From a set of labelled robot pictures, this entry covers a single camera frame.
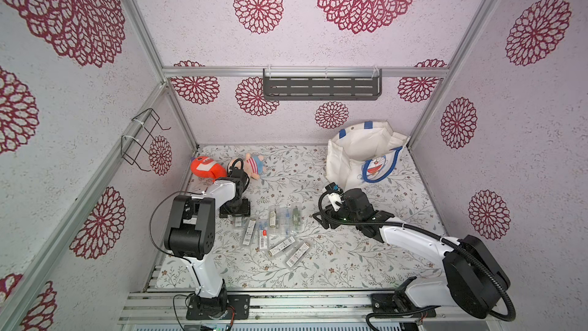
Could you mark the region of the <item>clear compass set box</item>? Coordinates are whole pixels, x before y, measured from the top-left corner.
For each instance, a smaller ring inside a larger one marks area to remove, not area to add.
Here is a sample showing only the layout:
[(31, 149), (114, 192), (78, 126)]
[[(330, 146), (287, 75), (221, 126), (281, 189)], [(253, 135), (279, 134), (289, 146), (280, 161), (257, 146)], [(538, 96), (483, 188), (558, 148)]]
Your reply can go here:
[(278, 214), (276, 208), (271, 208), (269, 210), (269, 218), (268, 218), (269, 228), (272, 230), (277, 229), (278, 227)]
[(242, 228), (243, 227), (243, 217), (242, 216), (234, 216), (233, 217), (233, 226), (234, 226), (234, 228)]

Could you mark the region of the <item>clear compass box white label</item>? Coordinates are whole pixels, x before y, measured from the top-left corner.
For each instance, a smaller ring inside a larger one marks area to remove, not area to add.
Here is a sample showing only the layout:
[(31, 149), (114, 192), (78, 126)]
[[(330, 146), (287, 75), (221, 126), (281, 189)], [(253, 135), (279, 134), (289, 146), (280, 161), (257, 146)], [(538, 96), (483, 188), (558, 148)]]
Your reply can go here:
[(256, 218), (249, 218), (247, 220), (247, 225), (245, 227), (245, 231), (243, 233), (243, 238), (242, 238), (242, 242), (241, 242), (243, 246), (250, 246), (251, 245), (251, 242), (254, 237), (254, 232), (256, 230), (256, 226), (257, 226), (257, 219)]

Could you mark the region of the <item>clear compass box red label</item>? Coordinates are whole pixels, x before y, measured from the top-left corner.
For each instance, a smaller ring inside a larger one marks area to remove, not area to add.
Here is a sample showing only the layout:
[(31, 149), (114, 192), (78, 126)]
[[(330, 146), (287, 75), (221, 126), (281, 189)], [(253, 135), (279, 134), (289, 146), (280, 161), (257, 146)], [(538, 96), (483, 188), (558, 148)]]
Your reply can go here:
[(258, 231), (258, 248), (260, 251), (267, 251), (269, 249), (270, 240), (268, 235), (268, 228), (269, 225), (267, 221), (260, 221)]

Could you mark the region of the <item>white canvas tote bag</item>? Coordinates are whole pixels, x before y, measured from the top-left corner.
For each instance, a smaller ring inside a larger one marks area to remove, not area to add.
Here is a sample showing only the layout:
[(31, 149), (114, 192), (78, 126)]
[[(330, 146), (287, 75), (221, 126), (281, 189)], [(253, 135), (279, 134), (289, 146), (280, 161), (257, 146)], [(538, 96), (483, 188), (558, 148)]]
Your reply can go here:
[(381, 121), (339, 130), (328, 141), (326, 179), (345, 191), (381, 182), (395, 170), (408, 140)]

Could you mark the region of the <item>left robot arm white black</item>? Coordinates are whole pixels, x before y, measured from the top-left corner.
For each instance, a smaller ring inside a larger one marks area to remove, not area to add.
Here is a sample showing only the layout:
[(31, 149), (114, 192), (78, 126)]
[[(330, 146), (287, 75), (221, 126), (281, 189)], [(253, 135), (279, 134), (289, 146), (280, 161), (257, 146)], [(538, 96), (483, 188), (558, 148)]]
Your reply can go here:
[(217, 218), (251, 215), (251, 203), (243, 196), (250, 181), (245, 162), (236, 159), (228, 176), (215, 180), (204, 192), (173, 192), (154, 210), (157, 212), (171, 200), (163, 245), (152, 244), (185, 264), (194, 281), (194, 293), (201, 299), (218, 300), (226, 291), (225, 282), (208, 255), (214, 247)]

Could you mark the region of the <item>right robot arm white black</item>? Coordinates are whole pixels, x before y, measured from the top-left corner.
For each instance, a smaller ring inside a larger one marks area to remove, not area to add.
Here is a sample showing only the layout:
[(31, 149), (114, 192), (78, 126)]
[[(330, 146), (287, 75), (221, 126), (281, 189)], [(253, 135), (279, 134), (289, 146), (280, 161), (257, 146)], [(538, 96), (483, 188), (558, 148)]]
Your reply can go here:
[(443, 269), (438, 279), (405, 280), (390, 293), (390, 300), (367, 315), (367, 323), (374, 318), (423, 317), (441, 307), (458, 307), (480, 320), (515, 320), (515, 305), (508, 295), (511, 282), (478, 237), (443, 236), (410, 225), (376, 210), (361, 189), (343, 191), (335, 183), (324, 188), (313, 217), (325, 229), (353, 227), (366, 238), (410, 251)]

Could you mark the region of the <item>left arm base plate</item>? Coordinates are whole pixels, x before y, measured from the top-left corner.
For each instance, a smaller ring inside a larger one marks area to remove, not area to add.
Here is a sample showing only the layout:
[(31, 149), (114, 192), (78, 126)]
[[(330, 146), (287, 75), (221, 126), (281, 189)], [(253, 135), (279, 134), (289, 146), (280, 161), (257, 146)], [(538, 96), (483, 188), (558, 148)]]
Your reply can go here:
[(192, 297), (186, 319), (193, 321), (247, 320), (251, 296), (246, 294), (220, 295), (215, 298)]

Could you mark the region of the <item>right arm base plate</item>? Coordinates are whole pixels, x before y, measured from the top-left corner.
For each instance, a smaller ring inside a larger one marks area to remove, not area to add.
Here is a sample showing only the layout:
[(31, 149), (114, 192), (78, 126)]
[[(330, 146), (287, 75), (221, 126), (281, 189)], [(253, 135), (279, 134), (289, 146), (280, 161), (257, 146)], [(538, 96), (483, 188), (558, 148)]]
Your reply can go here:
[(372, 313), (378, 316), (390, 315), (392, 317), (435, 317), (436, 309), (425, 310), (415, 306), (407, 296), (395, 293), (371, 294)]

